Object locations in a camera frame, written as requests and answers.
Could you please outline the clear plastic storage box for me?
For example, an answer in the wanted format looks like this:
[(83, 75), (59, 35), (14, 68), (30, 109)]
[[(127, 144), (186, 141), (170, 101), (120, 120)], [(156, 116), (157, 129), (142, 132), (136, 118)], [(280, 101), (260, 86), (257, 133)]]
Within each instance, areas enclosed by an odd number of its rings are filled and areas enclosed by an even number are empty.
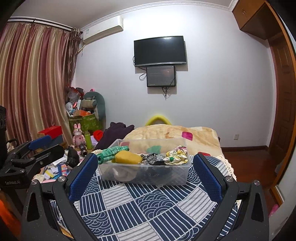
[[(173, 150), (177, 146), (186, 146), (186, 141), (183, 138), (169, 138), (169, 139), (143, 139), (143, 140), (115, 140), (113, 144), (111, 144), (111, 147), (114, 146), (128, 146), (129, 151), (135, 154), (149, 154), (149, 153), (156, 153), (166, 155), (166, 152)], [(182, 165), (166, 165), (166, 164), (160, 164), (160, 165), (144, 165), (142, 163), (140, 164), (119, 164), (119, 163), (113, 163), (112, 161), (108, 161), (106, 163), (98, 165), (98, 173), (100, 174), (100, 177), (104, 181), (117, 181), (114, 179), (112, 168), (114, 166), (131, 166), (131, 167), (138, 167), (138, 172), (143, 169), (144, 167), (151, 167), (151, 166), (177, 166), (177, 167), (190, 167), (191, 161), (189, 160), (186, 164)], [(130, 182), (124, 182), (124, 183), (132, 183), (132, 184), (141, 184), (137, 177), (133, 179)]]

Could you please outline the black white braided headband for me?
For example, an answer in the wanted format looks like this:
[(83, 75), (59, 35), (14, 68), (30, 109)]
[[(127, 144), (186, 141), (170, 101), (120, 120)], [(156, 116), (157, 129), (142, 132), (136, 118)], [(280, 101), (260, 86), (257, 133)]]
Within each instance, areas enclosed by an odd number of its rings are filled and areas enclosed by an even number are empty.
[(144, 165), (153, 165), (157, 160), (156, 153), (140, 154), (140, 156)]

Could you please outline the white air conditioner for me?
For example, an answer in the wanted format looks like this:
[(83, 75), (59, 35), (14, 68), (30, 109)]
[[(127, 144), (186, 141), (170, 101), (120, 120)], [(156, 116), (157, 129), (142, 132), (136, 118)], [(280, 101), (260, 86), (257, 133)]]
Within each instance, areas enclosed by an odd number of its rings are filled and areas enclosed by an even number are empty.
[(115, 16), (83, 30), (83, 43), (88, 45), (104, 37), (123, 31), (123, 18)]

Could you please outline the blue white patterned tablecloth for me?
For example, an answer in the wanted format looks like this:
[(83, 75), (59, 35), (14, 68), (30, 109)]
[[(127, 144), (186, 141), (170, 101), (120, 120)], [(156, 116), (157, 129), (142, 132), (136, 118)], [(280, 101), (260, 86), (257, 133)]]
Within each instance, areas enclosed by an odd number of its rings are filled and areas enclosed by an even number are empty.
[(193, 240), (218, 205), (191, 163), (184, 185), (104, 181), (97, 170), (74, 206), (98, 240)]

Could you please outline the yellow floral scrunchie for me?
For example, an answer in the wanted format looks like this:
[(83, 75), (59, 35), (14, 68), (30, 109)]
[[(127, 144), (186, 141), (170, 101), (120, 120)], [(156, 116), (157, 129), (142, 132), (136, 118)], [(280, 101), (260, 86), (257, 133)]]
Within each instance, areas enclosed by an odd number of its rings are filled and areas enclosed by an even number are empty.
[(166, 152), (163, 158), (166, 165), (182, 165), (189, 161), (187, 147), (177, 146), (171, 151)]

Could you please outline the yellow sponge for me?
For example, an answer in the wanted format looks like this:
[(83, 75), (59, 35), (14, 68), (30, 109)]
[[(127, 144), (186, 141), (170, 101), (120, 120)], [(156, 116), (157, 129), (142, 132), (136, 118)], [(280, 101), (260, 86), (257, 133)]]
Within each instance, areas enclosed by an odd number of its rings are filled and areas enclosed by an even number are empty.
[(140, 164), (142, 162), (142, 157), (130, 151), (122, 150), (118, 152), (111, 161), (119, 164)]

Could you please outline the green bottle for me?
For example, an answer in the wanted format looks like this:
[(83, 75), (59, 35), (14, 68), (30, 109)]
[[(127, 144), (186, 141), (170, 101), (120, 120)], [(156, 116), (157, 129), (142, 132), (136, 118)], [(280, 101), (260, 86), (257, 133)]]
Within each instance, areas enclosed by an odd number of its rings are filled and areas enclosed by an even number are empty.
[(84, 137), (85, 137), (85, 142), (86, 142), (87, 149), (92, 150), (93, 149), (93, 144), (92, 144), (90, 133), (88, 131), (86, 131)]

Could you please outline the striped red gold curtain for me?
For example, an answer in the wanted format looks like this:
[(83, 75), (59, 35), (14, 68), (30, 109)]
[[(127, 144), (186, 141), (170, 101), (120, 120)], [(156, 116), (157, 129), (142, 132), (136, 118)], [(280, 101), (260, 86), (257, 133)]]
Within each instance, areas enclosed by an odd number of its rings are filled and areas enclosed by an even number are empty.
[(78, 28), (61, 30), (34, 23), (7, 23), (1, 31), (1, 105), (6, 136), (21, 143), (60, 126), (73, 137), (65, 108), (81, 38)]

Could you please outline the red box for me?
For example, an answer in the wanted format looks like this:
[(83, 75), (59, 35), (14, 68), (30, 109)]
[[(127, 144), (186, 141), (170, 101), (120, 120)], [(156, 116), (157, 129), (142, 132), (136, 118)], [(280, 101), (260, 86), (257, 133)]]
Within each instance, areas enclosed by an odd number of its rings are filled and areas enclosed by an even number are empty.
[(48, 127), (40, 132), (37, 133), (37, 136), (39, 138), (44, 137), (44, 136), (50, 136), (51, 139), (55, 139), (62, 135), (62, 127), (61, 126), (51, 126)]

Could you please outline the green striped glove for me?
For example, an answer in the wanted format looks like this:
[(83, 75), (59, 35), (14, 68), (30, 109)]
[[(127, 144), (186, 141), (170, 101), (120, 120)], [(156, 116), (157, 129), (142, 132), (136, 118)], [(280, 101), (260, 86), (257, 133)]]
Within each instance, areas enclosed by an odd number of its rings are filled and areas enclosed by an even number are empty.
[(113, 160), (115, 158), (115, 155), (120, 151), (129, 151), (129, 150), (130, 149), (128, 146), (114, 146), (114, 147), (107, 148), (102, 152), (100, 152), (99, 154), (96, 154), (98, 159), (98, 164), (100, 165)]

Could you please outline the grey cloth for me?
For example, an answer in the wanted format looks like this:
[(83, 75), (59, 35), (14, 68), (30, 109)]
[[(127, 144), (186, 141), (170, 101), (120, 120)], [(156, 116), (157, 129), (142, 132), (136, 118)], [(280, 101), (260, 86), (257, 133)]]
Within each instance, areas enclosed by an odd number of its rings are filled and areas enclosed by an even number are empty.
[(158, 154), (156, 155), (156, 162), (164, 162), (166, 156), (162, 155), (162, 154)]

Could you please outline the beige blanket with colour patches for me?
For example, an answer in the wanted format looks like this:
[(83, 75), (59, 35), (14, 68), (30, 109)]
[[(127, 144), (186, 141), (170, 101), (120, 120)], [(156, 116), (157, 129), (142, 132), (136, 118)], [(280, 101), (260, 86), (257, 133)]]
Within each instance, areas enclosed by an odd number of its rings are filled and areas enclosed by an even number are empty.
[(214, 157), (224, 156), (217, 132), (208, 127), (196, 126), (186, 128), (183, 126), (165, 124), (142, 126), (127, 134), (124, 139), (142, 140), (168, 138), (185, 139), (187, 149), (191, 155), (203, 152)]

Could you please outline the white cloth in box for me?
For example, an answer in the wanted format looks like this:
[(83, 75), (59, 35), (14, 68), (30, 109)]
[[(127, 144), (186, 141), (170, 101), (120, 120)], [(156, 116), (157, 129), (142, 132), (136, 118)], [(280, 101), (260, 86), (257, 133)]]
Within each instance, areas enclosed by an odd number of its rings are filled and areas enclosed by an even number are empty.
[(112, 172), (115, 180), (119, 182), (130, 182), (136, 178), (138, 167), (114, 166)]

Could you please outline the grey green plush toy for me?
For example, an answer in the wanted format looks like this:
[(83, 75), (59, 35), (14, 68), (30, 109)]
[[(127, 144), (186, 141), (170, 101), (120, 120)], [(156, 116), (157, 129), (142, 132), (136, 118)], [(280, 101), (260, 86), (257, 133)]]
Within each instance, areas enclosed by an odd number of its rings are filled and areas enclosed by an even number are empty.
[(92, 111), (98, 121), (105, 119), (105, 100), (103, 96), (96, 91), (90, 91), (84, 94), (80, 109)]

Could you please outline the wooden upper cabinet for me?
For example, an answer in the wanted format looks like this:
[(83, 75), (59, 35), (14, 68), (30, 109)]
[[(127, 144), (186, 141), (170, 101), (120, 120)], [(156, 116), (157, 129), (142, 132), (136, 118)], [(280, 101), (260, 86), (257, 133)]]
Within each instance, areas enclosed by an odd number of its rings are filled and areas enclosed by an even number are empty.
[(263, 40), (281, 32), (275, 15), (265, 1), (240, 0), (232, 12), (242, 32)]

